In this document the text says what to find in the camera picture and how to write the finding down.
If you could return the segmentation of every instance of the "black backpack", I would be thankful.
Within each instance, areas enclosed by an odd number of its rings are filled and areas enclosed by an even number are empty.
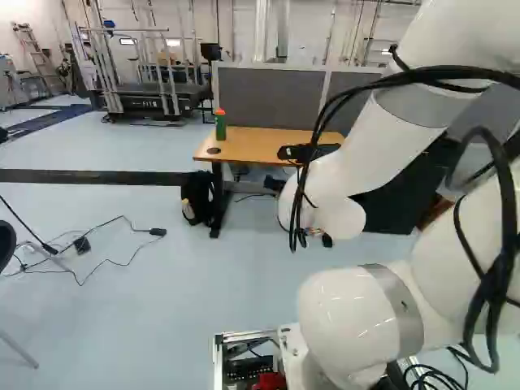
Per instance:
[[[188,174],[185,184],[180,187],[181,200],[188,199],[194,216],[183,216],[190,225],[204,223],[210,226],[215,217],[215,175],[208,171],[196,171]]]

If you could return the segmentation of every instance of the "green bottle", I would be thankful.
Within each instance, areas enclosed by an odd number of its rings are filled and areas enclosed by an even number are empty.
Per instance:
[[[219,108],[214,112],[214,121],[217,125],[217,141],[226,140],[226,112]]]

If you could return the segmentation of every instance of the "wooden desk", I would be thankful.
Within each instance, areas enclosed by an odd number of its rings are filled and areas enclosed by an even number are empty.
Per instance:
[[[231,193],[223,187],[222,164],[243,163],[290,167],[294,164],[277,157],[280,147],[309,143],[311,136],[312,132],[308,130],[227,126],[226,140],[217,141],[215,130],[211,132],[193,155],[194,160],[210,162],[216,176],[214,201],[217,208],[210,227],[211,238],[219,237],[223,217],[231,198]],[[325,132],[320,137],[319,143],[341,144],[343,140],[343,136],[338,132]],[[220,153],[210,154],[207,152],[210,148],[219,148]]]
[[[287,130],[280,128],[242,128],[228,126],[226,140],[217,141],[215,130],[201,143],[193,159],[211,163],[250,163],[290,167],[287,160],[276,156],[283,145],[309,143],[310,130]],[[338,132],[324,132],[320,144],[342,144],[343,136]],[[219,148],[218,154],[209,154],[209,148]]]

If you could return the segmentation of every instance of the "red component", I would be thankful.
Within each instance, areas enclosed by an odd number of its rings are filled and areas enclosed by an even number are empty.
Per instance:
[[[279,372],[267,372],[258,376],[258,383],[253,390],[285,390],[287,383]]]

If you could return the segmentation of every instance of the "black chair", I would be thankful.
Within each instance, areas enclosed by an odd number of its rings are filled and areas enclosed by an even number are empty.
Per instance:
[[[0,220],[0,273],[7,266],[11,260],[16,249],[16,232],[15,229],[6,221]],[[0,340],[9,345],[25,361],[33,368],[38,368],[38,362],[10,337],[5,331],[0,328]]]

